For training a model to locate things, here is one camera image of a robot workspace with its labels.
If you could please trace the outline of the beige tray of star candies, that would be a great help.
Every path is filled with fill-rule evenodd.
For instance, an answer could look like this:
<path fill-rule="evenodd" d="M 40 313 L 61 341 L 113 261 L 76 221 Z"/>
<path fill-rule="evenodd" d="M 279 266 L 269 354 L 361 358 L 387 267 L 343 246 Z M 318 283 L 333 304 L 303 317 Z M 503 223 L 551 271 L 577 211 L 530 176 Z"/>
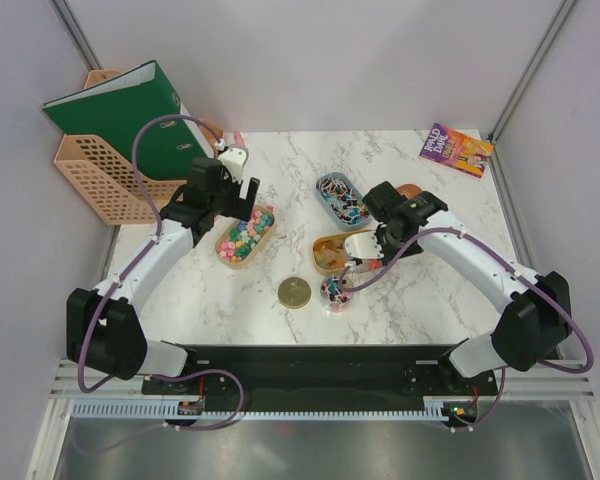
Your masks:
<path fill-rule="evenodd" d="M 255 205 L 248 220 L 235 220 L 219 236 L 214 250 L 220 263 L 233 269 L 245 268 L 264 250 L 276 225 L 271 206 Z"/>

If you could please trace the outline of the orange tray of gummies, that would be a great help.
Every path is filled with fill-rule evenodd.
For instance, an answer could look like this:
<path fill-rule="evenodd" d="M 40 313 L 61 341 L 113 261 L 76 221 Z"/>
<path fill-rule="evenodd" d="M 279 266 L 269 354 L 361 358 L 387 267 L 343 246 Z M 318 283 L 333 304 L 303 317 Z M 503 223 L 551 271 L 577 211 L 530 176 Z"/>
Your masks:
<path fill-rule="evenodd" d="M 422 189 L 415 184 L 403 184 L 396 188 L 397 192 L 405 198 L 413 198 L 422 192 Z"/>

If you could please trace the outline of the grey tray of lollipops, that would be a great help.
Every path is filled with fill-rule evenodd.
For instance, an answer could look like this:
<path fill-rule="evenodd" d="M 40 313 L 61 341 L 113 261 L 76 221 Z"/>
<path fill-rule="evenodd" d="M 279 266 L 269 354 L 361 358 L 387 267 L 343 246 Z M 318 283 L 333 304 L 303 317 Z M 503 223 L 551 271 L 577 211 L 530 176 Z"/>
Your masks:
<path fill-rule="evenodd" d="M 319 204 L 336 226 L 350 232 L 365 228 L 372 220 L 362 197 L 351 180 L 341 172 L 330 172 L 315 181 Z"/>

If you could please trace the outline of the tan tray of popsicle candies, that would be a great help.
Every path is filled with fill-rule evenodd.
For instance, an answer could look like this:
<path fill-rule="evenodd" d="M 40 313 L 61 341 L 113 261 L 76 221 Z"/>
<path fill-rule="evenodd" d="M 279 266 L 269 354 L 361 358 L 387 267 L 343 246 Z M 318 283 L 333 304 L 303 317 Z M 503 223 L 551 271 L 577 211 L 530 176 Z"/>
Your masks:
<path fill-rule="evenodd" d="M 357 230 L 318 238 L 312 246 L 316 270 L 323 276 L 330 276 L 340 275 L 347 266 L 350 267 L 349 273 L 364 273 L 382 269 L 384 265 L 380 260 L 365 259 L 357 263 L 345 250 L 346 239 L 364 231 Z"/>

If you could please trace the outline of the clear plastic jar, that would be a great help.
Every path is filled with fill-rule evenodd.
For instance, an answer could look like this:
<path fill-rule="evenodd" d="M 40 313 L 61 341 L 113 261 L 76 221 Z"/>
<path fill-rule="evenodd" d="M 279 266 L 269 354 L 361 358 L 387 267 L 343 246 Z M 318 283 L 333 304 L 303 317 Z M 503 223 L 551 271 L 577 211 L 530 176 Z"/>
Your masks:
<path fill-rule="evenodd" d="M 338 275 L 329 275 L 323 278 L 320 288 L 320 299 L 327 311 L 340 313 L 352 303 L 353 294 L 341 288 Z"/>

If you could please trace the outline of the gold jar lid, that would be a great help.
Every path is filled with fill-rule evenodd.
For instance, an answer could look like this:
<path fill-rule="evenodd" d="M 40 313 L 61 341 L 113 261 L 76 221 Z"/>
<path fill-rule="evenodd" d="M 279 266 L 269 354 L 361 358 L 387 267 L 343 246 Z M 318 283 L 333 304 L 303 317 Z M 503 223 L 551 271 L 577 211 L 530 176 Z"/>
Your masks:
<path fill-rule="evenodd" d="M 309 283 L 300 277 L 289 277 L 281 282 L 277 291 L 279 302 L 286 308 L 298 309 L 311 299 Z"/>

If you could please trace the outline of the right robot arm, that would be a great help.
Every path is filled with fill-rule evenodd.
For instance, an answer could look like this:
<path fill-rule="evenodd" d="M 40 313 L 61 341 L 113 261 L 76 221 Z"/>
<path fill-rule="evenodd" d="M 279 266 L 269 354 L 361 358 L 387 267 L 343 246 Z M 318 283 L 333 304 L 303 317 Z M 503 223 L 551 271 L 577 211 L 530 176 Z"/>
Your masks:
<path fill-rule="evenodd" d="M 430 252 L 469 280 L 500 316 L 492 331 L 448 353 L 437 371 L 445 391 L 461 393 L 475 376 L 501 367 L 527 371 L 570 336 L 565 318 L 571 310 L 569 285 L 560 274 L 540 275 L 505 259 L 428 191 L 407 198 L 382 182 L 363 203 L 379 223 L 371 249 L 383 265 Z"/>

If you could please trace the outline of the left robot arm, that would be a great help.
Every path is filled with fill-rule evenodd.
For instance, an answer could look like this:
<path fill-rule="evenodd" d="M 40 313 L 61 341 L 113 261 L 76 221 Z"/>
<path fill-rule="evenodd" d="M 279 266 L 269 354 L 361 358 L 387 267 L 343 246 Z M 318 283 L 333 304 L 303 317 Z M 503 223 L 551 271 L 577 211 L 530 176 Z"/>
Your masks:
<path fill-rule="evenodd" d="M 158 213 L 156 230 L 123 267 L 90 290 L 77 288 L 67 300 L 67 356 L 83 375 L 91 368 L 106 378 L 164 376 L 178 393 L 199 382 L 185 347 L 151 339 L 140 314 L 166 274 L 209 232 L 217 217 L 249 219 L 259 181 L 243 178 L 249 154 L 230 146 L 219 157 L 192 162 Z"/>

